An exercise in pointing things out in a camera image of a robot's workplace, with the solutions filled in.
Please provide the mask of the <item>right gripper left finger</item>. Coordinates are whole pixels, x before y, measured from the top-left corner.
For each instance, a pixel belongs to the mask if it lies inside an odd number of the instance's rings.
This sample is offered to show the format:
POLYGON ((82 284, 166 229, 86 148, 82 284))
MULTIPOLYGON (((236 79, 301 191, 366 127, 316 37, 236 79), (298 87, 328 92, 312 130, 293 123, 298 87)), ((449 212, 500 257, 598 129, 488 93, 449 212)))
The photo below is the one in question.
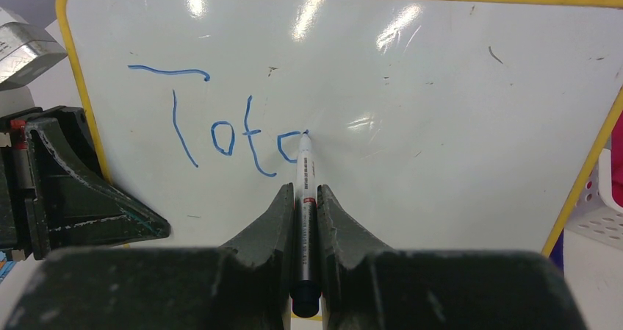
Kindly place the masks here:
POLYGON ((6 329, 288 329, 293 186, 216 248, 65 248, 6 329))

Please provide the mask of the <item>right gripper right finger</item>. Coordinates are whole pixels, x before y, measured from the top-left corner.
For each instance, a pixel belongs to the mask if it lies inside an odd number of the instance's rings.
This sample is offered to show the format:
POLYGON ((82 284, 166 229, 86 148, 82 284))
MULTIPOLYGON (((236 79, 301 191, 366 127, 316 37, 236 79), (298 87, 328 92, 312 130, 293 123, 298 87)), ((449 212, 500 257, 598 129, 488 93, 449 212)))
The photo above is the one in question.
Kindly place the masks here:
POLYGON ((398 250, 317 189, 325 329, 584 329, 562 272, 541 254, 398 250))

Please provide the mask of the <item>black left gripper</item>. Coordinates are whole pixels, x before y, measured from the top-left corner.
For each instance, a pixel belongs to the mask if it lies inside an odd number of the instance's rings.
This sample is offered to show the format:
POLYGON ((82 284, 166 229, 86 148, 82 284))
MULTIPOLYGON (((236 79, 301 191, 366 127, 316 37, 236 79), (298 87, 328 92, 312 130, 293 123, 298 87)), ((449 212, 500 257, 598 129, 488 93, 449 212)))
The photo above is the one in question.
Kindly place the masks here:
POLYGON ((83 109, 1 117, 1 251, 9 261, 170 233, 162 216, 104 178, 83 109))

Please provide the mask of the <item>blue capped marker pen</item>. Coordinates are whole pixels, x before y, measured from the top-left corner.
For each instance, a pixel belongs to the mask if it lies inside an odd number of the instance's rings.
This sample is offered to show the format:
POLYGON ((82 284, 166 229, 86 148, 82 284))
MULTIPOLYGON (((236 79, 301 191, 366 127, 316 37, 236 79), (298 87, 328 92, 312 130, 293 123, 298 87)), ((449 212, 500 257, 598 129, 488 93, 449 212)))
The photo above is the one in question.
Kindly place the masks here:
POLYGON ((319 312, 321 295, 317 265, 317 186, 312 141, 306 130, 300 136, 295 176, 294 258, 292 272, 292 311, 300 318, 319 312))

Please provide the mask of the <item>yellow framed whiteboard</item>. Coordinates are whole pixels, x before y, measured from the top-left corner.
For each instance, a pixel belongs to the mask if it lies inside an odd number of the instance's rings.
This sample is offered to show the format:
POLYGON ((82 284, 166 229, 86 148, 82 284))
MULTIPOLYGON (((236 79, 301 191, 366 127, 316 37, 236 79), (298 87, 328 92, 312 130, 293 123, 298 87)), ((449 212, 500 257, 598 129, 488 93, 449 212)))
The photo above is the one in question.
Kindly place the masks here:
POLYGON ((295 177, 394 248, 551 252, 622 111, 622 0, 57 0, 104 176, 216 246, 295 177))

